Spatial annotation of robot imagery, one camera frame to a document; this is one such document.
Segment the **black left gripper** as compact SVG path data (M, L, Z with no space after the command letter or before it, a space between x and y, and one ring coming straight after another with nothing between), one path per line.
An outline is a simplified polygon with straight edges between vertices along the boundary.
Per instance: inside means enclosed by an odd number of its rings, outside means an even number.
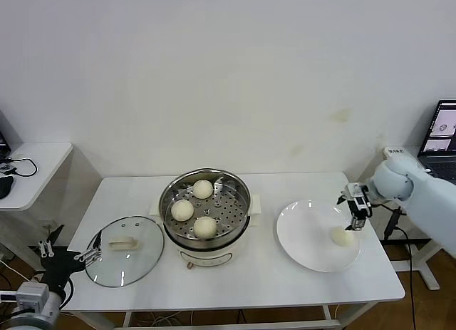
M58 226L50 232L46 240L38 242L41 264L45 269L43 281L48 285L50 292L62 292L73 273L83 271L83 262L93 262L101 255L102 231L100 230L88 248L83 252L53 250L53 245L58 239L65 225Z

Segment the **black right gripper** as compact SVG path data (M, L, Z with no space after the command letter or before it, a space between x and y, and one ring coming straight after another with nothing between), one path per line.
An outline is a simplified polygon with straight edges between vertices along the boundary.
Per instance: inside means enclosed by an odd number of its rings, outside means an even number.
M350 211L352 214L351 223L345 228L345 231L360 231L365 225L365 219L372 216L371 203L365 197L354 197L351 199L349 191L344 190L337 199L336 204L350 201Z

